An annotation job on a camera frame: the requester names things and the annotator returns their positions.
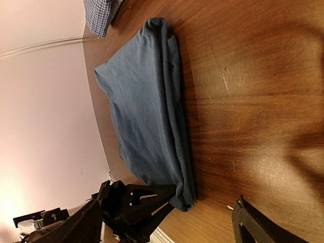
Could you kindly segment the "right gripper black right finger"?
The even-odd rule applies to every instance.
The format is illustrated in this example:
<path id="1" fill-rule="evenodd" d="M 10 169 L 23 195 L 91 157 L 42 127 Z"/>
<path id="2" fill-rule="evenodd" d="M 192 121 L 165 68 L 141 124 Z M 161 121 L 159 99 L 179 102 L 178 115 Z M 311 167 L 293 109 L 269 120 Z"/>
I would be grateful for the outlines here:
<path id="1" fill-rule="evenodd" d="M 232 213 L 236 242 L 306 242 L 306 240 L 278 226 L 241 195 Z"/>

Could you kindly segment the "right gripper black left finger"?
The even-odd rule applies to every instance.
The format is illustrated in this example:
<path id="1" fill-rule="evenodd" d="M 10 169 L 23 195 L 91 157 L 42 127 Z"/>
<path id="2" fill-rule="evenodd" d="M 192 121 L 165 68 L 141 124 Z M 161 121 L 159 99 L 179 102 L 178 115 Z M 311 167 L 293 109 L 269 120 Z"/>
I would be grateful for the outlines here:
<path id="1" fill-rule="evenodd" d="M 100 242 L 102 210 L 98 201 L 89 201 L 65 221 L 36 230 L 22 242 Z"/>

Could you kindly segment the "dark blue polo shirt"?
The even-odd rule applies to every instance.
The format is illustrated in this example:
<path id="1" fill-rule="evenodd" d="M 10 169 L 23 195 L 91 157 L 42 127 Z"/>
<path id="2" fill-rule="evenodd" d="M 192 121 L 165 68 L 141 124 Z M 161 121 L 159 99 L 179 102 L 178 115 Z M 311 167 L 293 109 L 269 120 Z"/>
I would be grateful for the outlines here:
<path id="1" fill-rule="evenodd" d="M 146 185 L 176 186 L 170 203 L 187 212 L 196 200 L 181 99 L 176 37 L 164 18 L 151 18 L 94 70 L 108 96 L 121 159 Z"/>

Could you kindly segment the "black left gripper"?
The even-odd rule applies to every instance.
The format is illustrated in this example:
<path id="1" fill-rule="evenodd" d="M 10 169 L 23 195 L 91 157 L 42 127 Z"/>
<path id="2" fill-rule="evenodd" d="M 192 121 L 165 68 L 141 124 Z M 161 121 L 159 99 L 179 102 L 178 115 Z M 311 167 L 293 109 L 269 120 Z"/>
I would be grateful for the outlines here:
<path id="1" fill-rule="evenodd" d="M 176 194 L 176 185 L 125 185 L 122 181 L 103 182 L 92 195 L 102 209 L 103 222 L 120 240 L 150 240 L 152 233 L 174 209 L 165 204 L 152 215 L 149 200 L 168 202 Z"/>

